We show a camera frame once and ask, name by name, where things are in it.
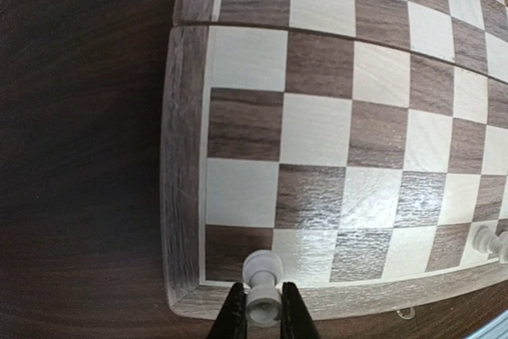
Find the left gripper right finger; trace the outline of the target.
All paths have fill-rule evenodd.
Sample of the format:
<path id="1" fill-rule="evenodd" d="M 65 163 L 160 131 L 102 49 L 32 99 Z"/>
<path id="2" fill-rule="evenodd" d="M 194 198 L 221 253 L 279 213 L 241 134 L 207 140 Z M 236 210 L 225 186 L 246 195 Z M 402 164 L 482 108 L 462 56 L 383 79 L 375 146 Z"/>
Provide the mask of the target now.
<path id="1" fill-rule="evenodd" d="M 282 287 L 282 339 L 319 339 L 320 334 L 307 310 L 295 283 L 285 282 Z"/>

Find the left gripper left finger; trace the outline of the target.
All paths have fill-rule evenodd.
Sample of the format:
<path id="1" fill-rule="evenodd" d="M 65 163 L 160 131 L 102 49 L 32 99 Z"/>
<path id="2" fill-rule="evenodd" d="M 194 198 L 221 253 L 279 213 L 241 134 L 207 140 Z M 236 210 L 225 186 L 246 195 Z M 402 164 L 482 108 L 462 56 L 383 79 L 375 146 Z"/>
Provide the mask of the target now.
<path id="1" fill-rule="evenodd" d="M 246 339 L 247 332 L 244 285 L 234 283 L 208 333 L 208 339 Z"/>

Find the white rook corner piece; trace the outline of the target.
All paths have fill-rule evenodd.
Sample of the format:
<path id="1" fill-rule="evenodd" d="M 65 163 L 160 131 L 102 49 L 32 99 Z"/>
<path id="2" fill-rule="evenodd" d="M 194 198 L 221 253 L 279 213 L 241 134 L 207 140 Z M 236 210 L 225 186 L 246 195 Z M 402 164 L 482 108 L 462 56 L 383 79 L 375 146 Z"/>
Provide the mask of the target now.
<path id="1" fill-rule="evenodd" d="M 271 250 L 257 250 L 244 261 L 242 278 L 246 294 L 246 318 L 257 327 L 271 327 L 279 322 L 282 297 L 277 289 L 283 277 L 283 263 Z"/>

